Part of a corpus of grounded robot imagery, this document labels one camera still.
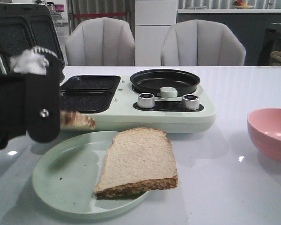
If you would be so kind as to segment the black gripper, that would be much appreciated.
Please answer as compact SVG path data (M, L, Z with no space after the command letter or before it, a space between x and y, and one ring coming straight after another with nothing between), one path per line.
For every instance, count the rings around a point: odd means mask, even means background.
M0 150L22 135L39 143L54 140L60 132L61 60L40 46L9 58L10 71L0 69Z

